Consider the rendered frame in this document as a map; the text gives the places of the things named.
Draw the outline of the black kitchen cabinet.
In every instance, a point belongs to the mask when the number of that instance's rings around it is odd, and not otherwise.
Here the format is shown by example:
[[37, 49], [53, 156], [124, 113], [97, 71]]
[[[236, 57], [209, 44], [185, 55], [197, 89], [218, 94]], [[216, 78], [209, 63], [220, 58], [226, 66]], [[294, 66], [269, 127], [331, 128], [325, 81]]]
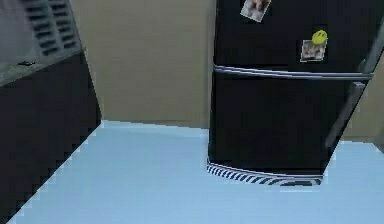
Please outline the black kitchen cabinet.
[[101, 124], [83, 51], [0, 86], [0, 224]]

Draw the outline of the black fridge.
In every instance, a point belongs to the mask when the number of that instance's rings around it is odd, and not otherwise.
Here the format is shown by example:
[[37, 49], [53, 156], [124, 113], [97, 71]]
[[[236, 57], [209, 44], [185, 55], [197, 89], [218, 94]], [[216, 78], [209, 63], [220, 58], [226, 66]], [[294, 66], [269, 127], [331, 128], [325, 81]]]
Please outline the black fridge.
[[[314, 186], [335, 148], [325, 140], [363, 74], [384, 0], [271, 0], [258, 23], [245, 0], [216, 0], [207, 170], [246, 183]], [[322, 61], [301, 62], [304, 40], [328, 39]]]

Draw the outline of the grey vented appliance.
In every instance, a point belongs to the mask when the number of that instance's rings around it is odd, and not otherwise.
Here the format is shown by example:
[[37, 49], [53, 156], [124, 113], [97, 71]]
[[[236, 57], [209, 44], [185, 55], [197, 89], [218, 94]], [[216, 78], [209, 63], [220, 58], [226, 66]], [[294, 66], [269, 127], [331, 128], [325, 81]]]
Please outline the grey vented appliance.
[[0, 63], [48, 63], [82, 48], [70, 0], [0, 0]]

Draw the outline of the yellow round fridge magnet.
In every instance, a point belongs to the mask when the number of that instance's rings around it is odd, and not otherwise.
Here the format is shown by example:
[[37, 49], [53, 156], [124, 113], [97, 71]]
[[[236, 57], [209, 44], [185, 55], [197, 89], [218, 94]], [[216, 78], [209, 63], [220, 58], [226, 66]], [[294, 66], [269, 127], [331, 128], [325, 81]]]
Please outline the yellow round fridge magnet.
[[324, 30], [318, 30], [312, 35], [313, 44], [322, 44], [328, 39], [327, 32]]

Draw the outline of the photo fridge magnet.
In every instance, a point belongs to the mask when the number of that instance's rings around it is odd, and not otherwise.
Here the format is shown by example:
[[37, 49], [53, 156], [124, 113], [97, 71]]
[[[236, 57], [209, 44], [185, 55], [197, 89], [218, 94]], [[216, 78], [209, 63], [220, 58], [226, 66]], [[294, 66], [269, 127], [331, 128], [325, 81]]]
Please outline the photo fridge magnet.
[[301, 47], [301, 62], [322, 61], [324, 59], [327, 42], [314, 44], [311, 40], [304, 40]]
[[260, 23], [268, 10], [271, 0], [245, 0], [240, 14]]

